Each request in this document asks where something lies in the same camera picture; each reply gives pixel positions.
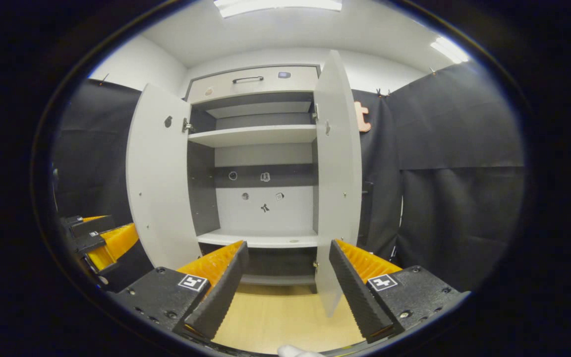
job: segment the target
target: white wall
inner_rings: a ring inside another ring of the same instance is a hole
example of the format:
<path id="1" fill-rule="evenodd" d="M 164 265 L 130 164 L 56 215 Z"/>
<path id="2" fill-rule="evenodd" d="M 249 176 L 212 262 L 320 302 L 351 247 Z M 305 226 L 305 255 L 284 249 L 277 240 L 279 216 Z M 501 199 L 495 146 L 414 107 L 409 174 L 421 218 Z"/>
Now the white wall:
<path id="1" fill-rule="evenodd" d="M 178 95 L 184 97 L 191 79 L 206 74 L 267 64 L 320 64 L 324 65 L 329 54 L 327 48 L 279 48 L 244 52 L 219 59 L 213 59 L 189 68 L 184 81 L 179 87 Z M 381 93 L 395 91 L 409 84 L 426 73 L 412 67 L 383 59 L 381 57 L 359 54 L 358 52 L 339 50 L 339 54 L 347 71 L 347 78 L 352 89 Z"/>
<path id="2" fill-rule="evenodd" d="M 136 36 L 118 48 L 90 75 L 93 79 L 143 90 L 152 83 L 178 93 L 186 67 L 149 39 Z"/>

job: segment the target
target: door hinge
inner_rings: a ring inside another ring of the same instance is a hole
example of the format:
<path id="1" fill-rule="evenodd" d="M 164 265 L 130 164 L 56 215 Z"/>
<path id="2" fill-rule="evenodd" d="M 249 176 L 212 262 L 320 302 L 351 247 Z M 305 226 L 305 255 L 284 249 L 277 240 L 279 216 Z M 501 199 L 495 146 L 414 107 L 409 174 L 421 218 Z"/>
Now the door hinge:
<path id="1" fill-rule="evenodd" d="M 312 119 L 314 119 L 314 121 L 319 121 L 319 104 L 318 103 L 314 104 L 314 113 L 312 113 Z"/>
<path id="2" fill-rule="evenodd" d="M 188 123 L 188 119 L 184 118 L 184 121 L 182 122 L 182 132 L 187 131 L 190 133 L 191 131 L 195 131 L 193 129 L 193 124 L 189 124 Z"/>

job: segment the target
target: wooden floor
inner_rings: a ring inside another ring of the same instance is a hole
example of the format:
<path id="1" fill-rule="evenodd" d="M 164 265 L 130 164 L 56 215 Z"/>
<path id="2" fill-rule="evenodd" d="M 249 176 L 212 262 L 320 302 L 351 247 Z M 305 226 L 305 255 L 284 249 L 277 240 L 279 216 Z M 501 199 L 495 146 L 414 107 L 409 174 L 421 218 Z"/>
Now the wooden floor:
<path id="1" fill-rule="evenodd" d="M 276 355 L 284 344 L 320 352 L 363 340 L 344 297 L 327 318 L 309 287 L 239 285 L 213 342 Z"/>

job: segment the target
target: black fabric backdrop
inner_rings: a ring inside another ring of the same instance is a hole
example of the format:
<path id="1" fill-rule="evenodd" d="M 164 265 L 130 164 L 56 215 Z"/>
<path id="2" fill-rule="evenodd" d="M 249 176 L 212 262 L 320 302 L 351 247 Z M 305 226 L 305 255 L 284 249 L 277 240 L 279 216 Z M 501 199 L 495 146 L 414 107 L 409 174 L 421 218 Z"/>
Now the black fabric backdrop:
<path id="1" fill-rule="evenodd" d="M 63 217 L 112 214 L 126 224 L 125 152 L 140 91 L 99 84 L 86 81 L 63 116 L 57 205 Z M 369 109 L 362 174 L 374 183 L 369 235 L 358 246 L 475 289 L 506 248 L 523 198 L 514 112 L 471 61 L 389 96 L 353 95 Z"/>
<path id="2" fill-rule="evenodd" d="M 493 83 L 469 61 L 385 99 L 403 197 L 399 264 L 458 290 L 476 289 L 501 257 L 523 201 L 517 117 Z"/>
<path id="3" fill-rule="evenodd" d="M 125 155 L 140 91 L 88 79 L 63 113 L 54 148 L 59 215 L 111 214 L 117 226 L 133 222 L 127 199 Z"/>

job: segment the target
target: drawer handle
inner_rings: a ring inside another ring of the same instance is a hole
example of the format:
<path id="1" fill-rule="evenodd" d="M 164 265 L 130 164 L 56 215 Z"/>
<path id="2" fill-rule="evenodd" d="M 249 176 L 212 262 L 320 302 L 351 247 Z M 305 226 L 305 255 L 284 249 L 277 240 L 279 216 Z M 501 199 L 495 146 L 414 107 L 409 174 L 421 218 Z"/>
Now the drawer handle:
<path id="1" fill-rule="evenodd" d="M 263 77 L 261 75 L 256 75 L 254 77 L 243 77 L 243 78 L 233 79 L 233 84 L 236 84 L 237 81 L 241 81 L 242 79 L 252 79 L 252 78 L 257 78 L 260 81 L 263 81 Z"/>

